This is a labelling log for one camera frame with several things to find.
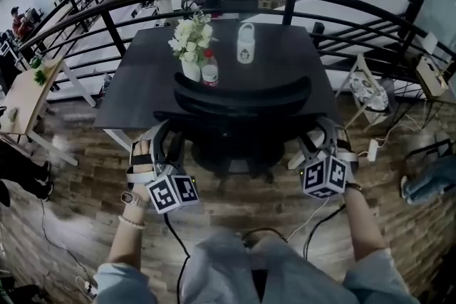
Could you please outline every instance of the beaded bracelet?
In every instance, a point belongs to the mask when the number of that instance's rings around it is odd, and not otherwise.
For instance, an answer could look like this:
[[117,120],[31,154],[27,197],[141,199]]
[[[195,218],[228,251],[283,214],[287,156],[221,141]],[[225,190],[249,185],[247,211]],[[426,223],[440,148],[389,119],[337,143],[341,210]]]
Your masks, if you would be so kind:
[[129,226],[131,226],[133,228],[139,229],[140,231],[145,229],[145,226],[133,223],[132,221],[129,221],[128,219],[125,219],[123,216],[119,216],[119,221],[121,221],[122,223],[128,224]]

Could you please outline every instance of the power strip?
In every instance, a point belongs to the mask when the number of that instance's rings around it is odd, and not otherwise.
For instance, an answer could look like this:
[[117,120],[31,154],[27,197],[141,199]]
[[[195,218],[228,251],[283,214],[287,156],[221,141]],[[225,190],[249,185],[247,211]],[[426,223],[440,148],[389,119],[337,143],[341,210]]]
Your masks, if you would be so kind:
[[378,142],[376,140],[370,140],[369,142],[369,150],[368,150],[368,161],[375,162],[377,158],[377,151],[378,151]]

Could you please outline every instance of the patterned cushion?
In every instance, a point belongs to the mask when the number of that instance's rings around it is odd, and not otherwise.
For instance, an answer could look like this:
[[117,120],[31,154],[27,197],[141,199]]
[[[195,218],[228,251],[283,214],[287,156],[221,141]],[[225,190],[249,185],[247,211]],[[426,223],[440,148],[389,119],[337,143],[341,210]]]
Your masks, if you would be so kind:
[[[356,71],[350,76],[350,89],[362,104],[366,104],[372,94],[375,93],[374,86],[363,71]],[[387,106],[388,95],[386,94],[385,88],[380,86],[380,92],[377,92],[377,96],[368,103],[368,108],[377,112],[382,112]]]

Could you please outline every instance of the bracelet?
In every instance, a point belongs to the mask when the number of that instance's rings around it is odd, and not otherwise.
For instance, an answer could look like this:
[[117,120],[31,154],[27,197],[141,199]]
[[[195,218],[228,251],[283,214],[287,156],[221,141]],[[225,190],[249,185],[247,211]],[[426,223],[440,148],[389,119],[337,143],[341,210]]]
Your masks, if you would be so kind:
[[129,221],[128,219],[125,219],[123,216],[119,216],[119,221],[121,221],[122,223],[128,224],[129,226],[131,226],[133,228],[139,229],[140,231],[145,229],[144,225],[133,223],[132,221]]
[[360,193],[363,193],[363,188],[359,184],[354,184],[353,182],[346,182],[346,188],[358,190]]

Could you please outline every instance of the watch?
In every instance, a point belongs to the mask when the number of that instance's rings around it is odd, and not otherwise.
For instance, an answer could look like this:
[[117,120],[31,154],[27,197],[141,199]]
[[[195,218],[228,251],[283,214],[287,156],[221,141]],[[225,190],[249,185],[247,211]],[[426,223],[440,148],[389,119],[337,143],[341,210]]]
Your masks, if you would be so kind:
[[138,208],[146,209],[149,207],[149,203],[141,199],[141,197],[132,192],[123,192],[120,196],[120,200],[127,205],[137,206]]
[[360,193],[363,192],[363,188],[361,187],[361,185],[359,184],[355,184],[353,182],[346,182],[345,183],[345,188],[350,188],[350,189],[355,189],[355,190],[358,190]]

